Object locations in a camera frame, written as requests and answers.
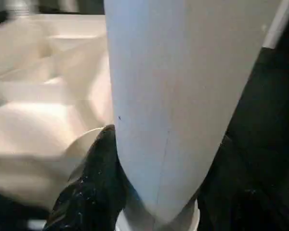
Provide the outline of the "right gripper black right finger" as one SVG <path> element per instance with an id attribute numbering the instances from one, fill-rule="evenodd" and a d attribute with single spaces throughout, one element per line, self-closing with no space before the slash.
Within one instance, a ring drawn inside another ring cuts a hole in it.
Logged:
<path id="1" fill-rule="evenodd" d="M 289 146 L 225 136 L 199 194 L 201 231 L 289 231 Z"/>

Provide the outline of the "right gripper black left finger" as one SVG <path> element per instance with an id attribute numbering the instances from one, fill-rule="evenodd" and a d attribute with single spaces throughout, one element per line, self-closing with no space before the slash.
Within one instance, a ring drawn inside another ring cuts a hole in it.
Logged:
<path id="1" fill-rule="evenodd" d="M 126 205 L 125 177 L 114 125 L 104 127 L 70 175 L 44 226 L 45 231 L 114 231 Z"/>

